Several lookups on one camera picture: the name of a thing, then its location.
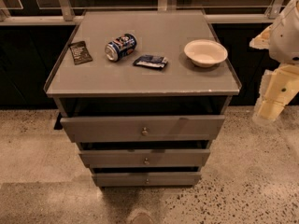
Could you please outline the grey bottom drawer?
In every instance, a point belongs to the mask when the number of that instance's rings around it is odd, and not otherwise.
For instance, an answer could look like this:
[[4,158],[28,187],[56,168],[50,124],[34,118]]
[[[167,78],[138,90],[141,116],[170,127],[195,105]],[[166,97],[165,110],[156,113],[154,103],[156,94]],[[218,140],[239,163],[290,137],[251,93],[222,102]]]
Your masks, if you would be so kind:
[[93,175],[98,187],[193,186],[199,172],[107,173]]

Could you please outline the grey drawer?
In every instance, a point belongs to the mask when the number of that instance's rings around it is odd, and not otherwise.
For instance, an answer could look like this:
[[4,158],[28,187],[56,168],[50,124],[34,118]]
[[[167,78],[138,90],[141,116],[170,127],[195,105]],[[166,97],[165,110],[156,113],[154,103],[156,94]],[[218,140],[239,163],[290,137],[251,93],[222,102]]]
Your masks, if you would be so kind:
[[208,149],[134,149],[81,151],[83,163],[91,168],[199,167]]
[[62,118],[74,143],[213,140],[223,115]]
[[93,175],[98,187],[193,186],[199,172],[107,173]]

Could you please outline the grey drawer cabinet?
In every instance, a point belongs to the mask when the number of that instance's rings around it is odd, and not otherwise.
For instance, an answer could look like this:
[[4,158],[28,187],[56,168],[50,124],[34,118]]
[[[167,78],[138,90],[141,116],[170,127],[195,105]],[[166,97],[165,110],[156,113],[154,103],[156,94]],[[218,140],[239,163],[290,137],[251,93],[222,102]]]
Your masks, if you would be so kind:
[[[105,53],[107,43],[124,34],[137,41],[135,51],[117,62]],[[102,20],[87,16],[70,40],[84,41],[93,60],[75,65],[65,49],[45,85],[62,118],[223,115],[241,84],[231,64],[195,66],[184,47],[195,39],[215,39],[213,28],[199,13],[122,17]],[[163,56],[164,69],[134,66],[142,55]],[[208,149],[213,140],[74,143],[89,150]],[[107,173],[199,172],[199,167],[91,168]]]

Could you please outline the grey middle drawer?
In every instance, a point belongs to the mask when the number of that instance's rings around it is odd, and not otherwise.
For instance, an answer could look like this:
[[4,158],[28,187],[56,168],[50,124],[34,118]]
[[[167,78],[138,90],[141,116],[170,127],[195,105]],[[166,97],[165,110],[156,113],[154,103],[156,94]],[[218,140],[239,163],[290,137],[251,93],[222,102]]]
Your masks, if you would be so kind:
[[81,151],[83,163],[91,168],[199,167],[208,149],[134,149]]

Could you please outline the grey top drawer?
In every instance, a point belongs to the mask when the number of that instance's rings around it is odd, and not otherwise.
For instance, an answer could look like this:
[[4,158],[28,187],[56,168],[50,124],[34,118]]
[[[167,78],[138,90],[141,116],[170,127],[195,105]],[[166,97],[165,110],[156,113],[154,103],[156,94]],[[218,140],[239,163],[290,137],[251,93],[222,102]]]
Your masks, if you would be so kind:
[[213,140],[223,115],[62,118],[74,143]]

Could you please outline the white paper bowl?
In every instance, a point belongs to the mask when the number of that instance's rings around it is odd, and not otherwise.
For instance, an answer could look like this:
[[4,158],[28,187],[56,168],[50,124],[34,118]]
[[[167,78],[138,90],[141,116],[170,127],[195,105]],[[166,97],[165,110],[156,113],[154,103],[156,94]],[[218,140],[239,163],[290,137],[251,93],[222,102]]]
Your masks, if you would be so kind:
[[222,63],[228,57],[228,51],[222,44],[205,39],[189,42],[184,53],[194,65],[205,68]]

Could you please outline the blue white snack packet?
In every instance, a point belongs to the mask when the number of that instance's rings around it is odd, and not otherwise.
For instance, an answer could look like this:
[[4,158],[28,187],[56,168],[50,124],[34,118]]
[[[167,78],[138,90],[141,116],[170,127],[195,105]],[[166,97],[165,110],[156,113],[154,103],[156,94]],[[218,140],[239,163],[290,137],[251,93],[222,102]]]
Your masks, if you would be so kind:
[[134,66],[142,66],[152,69],[164,69],[168,64],[168,60],[163,56],[142,55],[134,62]]

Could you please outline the blue soda can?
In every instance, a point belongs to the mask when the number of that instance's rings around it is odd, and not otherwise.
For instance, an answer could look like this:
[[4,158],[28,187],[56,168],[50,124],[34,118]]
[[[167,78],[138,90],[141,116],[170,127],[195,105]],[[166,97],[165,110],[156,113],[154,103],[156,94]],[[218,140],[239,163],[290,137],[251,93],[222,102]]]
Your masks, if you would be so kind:
[[105,53],[110,61],[117,62],[134,52],[136,45],[136,38],[132,34],[124,34],[107,43]]

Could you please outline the dark brown snack packet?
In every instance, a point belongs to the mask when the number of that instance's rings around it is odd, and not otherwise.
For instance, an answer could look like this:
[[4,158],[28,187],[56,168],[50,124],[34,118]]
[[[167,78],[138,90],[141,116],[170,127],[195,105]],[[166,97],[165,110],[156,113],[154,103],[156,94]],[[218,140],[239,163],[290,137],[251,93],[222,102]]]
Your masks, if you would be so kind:
[[70,48],[75,65],[88,63],[93,60],[84,41],[72,43],[68,47]]

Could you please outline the metal window rail frame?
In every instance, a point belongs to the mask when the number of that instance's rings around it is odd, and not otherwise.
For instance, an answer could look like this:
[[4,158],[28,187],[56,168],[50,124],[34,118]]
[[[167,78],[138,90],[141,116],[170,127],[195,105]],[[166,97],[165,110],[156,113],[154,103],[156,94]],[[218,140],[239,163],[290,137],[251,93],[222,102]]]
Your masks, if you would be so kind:
[[8,25],[74,25],[98,20],[199,13],[209,23],[270,23],[298,0],[0,0]]

